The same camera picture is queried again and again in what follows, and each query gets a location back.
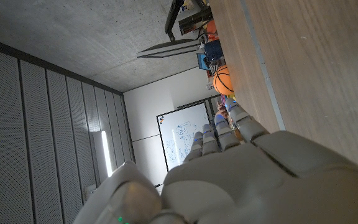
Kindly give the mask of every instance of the black frame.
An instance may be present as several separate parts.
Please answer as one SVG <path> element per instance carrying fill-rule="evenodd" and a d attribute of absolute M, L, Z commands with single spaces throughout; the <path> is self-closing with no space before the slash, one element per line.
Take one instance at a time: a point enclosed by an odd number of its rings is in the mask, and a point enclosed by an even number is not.
<path fill-rule="evenodd" d="M 208 117 L 208 122 L 210 122 L 210 118 L 209 118 L 209 114 L 208 114 L 208 109 L 206 107 L 206 103 L 205 101 L 202 101 L 202 102 L 194 102 L 194 103 L 190 103 L 188 104 L 188 106 L 182 106 L 180 109 L 177 109 L 177 110 L 174 110 L 174 111 L 171 111 L 171 112 L 168 112 L 168 113 L 164 113 L 164 114 L 160 114 L 160 115 L 157 115 L 156 116 L 156 119 L 157 119 L 157 124 L 158 124 L 158 131 L 160 133 L 160 139 L 161 139 L 161 145 L 162 145 L 162 152 L 164 153 L 164 159 L 165 159 L 165 166 L 167 167 L 167 172 L 169 172 L 169 169 L 168 169 L 168 162 L 167 162 L 167 156 L 165 155 L 165 148 L 164 148 L 164 143 L 162 141 L 162 135 L 161 135 L 161 129 L 160 129 L 160 123 L 158 121 L 158 117 L 159 116 L 164 116 L 166 114 L 170 114 L 170 113 L 173 113 L 173 112 L 177 112 L 177 111 L 180 111 L 180 110 L 183 110 L 183 109 L 187 109 L 187 108 L 190 108 L 192 106 L 197 106 L 197 105 L 200 105 L 200 104 L 204 104 L 205 106 L 205 112 L 206 112 L 206 115 Z"/>
<path fill-rule="evenodd" d="M 179 29 L 182 35 L 185 35 L 194 30 L 193 26 L 202 21 L 212 21 L 213 20 L 212 10 L 210 6 L 206 6 L 204 9 L 201 9 L 200 12 L 193 14 L 187 18 L 184 18 L 179 21 Z"/>
<path fill-rule="evenodd" d="M 185 3 L 184 0 L 173 0 L 171 8 L 168 13 L 167 21 L 165 22 L 165 33 L 168 34 L 171 41 L 175 40 L 175 36 L 172 33 L 172 27 L 178 17 L 180 7 Z"/>
<path fill-rule="evenodd" d="M 189 106 L 196 105 L 196 104 L 198 104 L 198 103 L 205 102 L 205 101 L 207 101 L 207 100 L 210 100 L 210 99 L 213 99 L 213 98 L 216 98 L 216 97 L 219 97 L 219 96 L 221 96 L 221 95 L 218 94 L 218 95 L 210 96 L 210 97 L 205 98 L 205 99 L 202 99 L 202 100 L 197 100 L 196 102 L 188 103 L 188 104 L 183 105 L 183 106 L 178 106 L 178 110 L 179 110 L 179 109 L 182 109 L 182 108 L 189 107 Z"/>

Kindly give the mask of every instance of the perforated wall panel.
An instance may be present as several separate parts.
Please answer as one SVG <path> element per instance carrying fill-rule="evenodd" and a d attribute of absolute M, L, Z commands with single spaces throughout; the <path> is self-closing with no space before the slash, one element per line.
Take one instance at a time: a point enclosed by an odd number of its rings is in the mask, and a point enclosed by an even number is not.
<path fill-rule="evenodd" d="M 117 169 L 117 160 L 116 160 L 116 155 L 114 152 L 114 144 L 112 142 L 112 137 L 111 137 L 110 121 L 109 121 L 109 115 L 108 115 L 107 105 L 106 105 L 106 97 L 104 95 L 104 90 L 102 90 L 100 88 L 95 87 L 94 92 L 96 95 L 96 103 L 98 105 L 100 128 L 102 131 L 106 131 L 107 142 L 109 145 L 111 165 L 112 165 L 112 169 L 115 170 L 115 169 Z"/>
<path fill-rule="evenodd" d="M 32 223 L 17 59 L 0 53 L 0 223 Z"/>
<path fill-rule="evenodd" d="M 45 69 L 21 61 L 37 223 L 62 223 Z"/>
<path fill-rule="evenodd" d="M 52 126 L 62 189 L 65 223 L 73 223 L 82 207 L 65 77 L 47 71 Z"/>
<path fill-rule="evenodd" d="M 126 134 L 126 143 L 129 149 L 129 154 L 131 155 L 131 160 L 134 160 L 134 150 L 132 148 L 132 144 L 131 144 L 131 137 L 130 137 L 130 132 L 129 132 L 129 127 L 128 127 L 128 119 L 127 119 L 127 111 L 125 109 L 125 102 L 124 102 L 124 97 L 121 96 L 121 106 L 122 106 L 122 112 L 124 114 L 124 122 L 125 122 L 125 134 Z"/>
<path fill-rule="evenodd" d="M 88 117 L 89 131 L 100 131 L 99 114 L 96 106 L 96 98 L 93 86 L 82 83 L 84 92 L 84 101 L 86 107 L 86 115 Z"/>
<path fill-rule="evenodd" d="M 74 141 L 80 170 L 82 194 L 85 198 L 85 187 L 96 183 L 90 147 L 88 124 L 85 116 L 84 99 L 81 82 L 67 77 L 68 99 L 73 120 Z"/>
<path fill-rule="evenodd" d="M 91 133 L 91 132 L 100 131 L 99 114 L 98 114 L 98 108 L 96 106 L 94 88 L 89 84 L 82 83 L 82 91 L 84 96 L 85 111 L 86 111 L 86 118 L 88 120 L 89 132 Z M 93 158 L 94 171 L 96 173 L 96 185 L 99 186 L 100 177 L 99 177 L 99 168 L 97 162 L 98 160 L 96 158 L 96 151 L 94 148 L 92 136 L 90 136 L 90 141 L 91 141 L 91 152 Z"/>
<path fill-rule="evenodd" d="M 114 97 L 112 93 L 105 91 L 107 109 L 109 112 L 110 128 L 112 141 L 114 143 L 114 152 L 116 152 L 117 166 L 121 166 L 124 162 L 124 152 L 122 151 L 120 128 L 118 126 L 118 118 L 116 112 L 116 106 L 114 103 Z"/>
<path fill-rule="evenodd" d="M 119 132 L 121 135 L 122 140 L 122 151 L 124 152 L 125 161 L 132 160 L 131 158 L 131 152 L 129 150 L 128 146 L 128 136 L 125 126 L 125 117 L 124 117 L 124 111 L 122 107 L 122 101 L 121 96 L 114 94 L 114 102 L 116 104 L 116 111 L 117 111 L 117 117 L 118 117 L 118 126 L 119 126 Z"/>

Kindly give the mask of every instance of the orange object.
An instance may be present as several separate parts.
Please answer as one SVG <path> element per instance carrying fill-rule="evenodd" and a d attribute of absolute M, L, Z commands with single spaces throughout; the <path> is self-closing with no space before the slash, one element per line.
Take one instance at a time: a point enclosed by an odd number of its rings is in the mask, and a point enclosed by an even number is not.
<path fill-rule="evenodd" d="M 231 84 L 229 70 L 226 65 L 220 66 L 214 75 L 213 85 L 218 93 L 223 95 L 233 94 L 233 85 Z"/>
<path fill-rule="evenodd" d="M 216 34 L 216 26 L 215 26 L 215 20 L 212 20 L 211 22 L 209 22 L 206 26 L 206 32 L 209 33 L 208 34 L 208 41 L 214 41 L 214 40 L 219 40 L 218 35 Z"/>

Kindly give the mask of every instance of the robot finger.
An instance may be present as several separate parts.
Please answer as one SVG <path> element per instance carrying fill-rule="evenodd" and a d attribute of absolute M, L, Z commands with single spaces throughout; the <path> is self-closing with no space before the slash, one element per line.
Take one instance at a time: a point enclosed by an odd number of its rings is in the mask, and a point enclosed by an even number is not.
<path fill-rule="evenodd" d="M 215 116 L 215 127 L 218 131 L 219 142 L 221 143 L 222 151 L 240 145 L 239 140 L 234 135 L 229 124 L 222 115 Z"/>
<path fill-rule="evenodd" d="M 219 146 L 216 142 L 214 131 L 209 124 L 204 124 L 203 126 L 203 156 L 206 156 L 211 153 L 219 152 Z"/>
<path fill-rule="evenodd" d="M 187 163 L 189 161 L 192 161 L 193 159 L 201 157 L 203 155 L 202 148 L 203 148 L 203 133 L 198 131 L 194 134 L 193 145 L 191 146 L 191 150 L 189 154 L 186 156 L 183 163 Z"/>
<path fill-rule="evenodd" d="M 249 115 L 237 102 L 231 98 L 226 100 L 226 109 L 234 124 L 237 126 L 241 136 L 246 142 L 252 142 L 255 138 L 269 132 Z"/>

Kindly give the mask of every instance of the computer monitor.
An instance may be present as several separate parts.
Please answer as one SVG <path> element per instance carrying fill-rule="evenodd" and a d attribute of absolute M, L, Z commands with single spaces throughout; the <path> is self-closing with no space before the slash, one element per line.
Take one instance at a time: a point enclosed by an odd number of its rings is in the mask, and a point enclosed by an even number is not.
<path fill-rule="evenodd" d="M 198 59 L 198 67 L 200 69 L 204 70 L 210 70 L 210 68 L 207 66 L 207 64 L 204 61 L 204 58 L 206 58 L 205 54 L 199 54 L 197 53 L 197 59 Z"/>
<path fill-rule="evenodd" d="M 137 53 L 138 58 L 164 58 L 198 50 L 199 40 L 183 39 L 174 40 L 164 44 L 155 45 L 149 49 Z"/>

